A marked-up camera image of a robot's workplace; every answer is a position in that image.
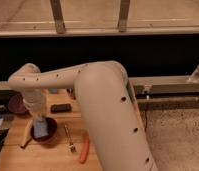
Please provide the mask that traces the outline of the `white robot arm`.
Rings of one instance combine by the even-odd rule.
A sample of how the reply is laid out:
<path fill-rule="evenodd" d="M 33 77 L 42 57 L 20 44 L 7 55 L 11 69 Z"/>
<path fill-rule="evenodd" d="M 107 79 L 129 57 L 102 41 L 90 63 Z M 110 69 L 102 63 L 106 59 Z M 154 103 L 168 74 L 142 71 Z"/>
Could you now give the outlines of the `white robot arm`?
<path fill-rule="evenodd" d="M 120 63 L 93 62 L 49 72 L 28 63 L 9 77 L 8 85 L 23 95 L 36 118 L 44 107 L 44 89 L 73 89 L 103 171 L 158 171 Z"/>

